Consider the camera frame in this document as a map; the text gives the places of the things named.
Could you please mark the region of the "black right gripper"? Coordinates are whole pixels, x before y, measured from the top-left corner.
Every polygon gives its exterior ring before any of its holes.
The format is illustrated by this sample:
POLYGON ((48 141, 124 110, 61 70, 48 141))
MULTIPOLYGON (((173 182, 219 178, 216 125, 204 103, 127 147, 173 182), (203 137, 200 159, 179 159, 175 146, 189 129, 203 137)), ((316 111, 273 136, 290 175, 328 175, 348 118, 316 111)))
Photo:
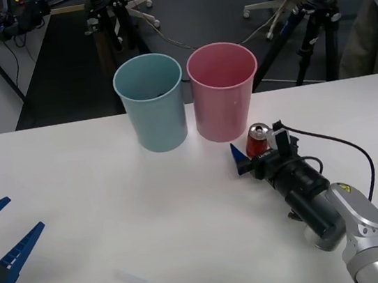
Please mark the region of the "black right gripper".
POLYGON ((251 171, 253 177, 258 180, 272 181, 284 168, 300 161, 298 141, 299 138, 293 136, 273 139, 265 152, 253 155, 251 158, 244 155, 235 145, 229 146, 238 175, 251 171))

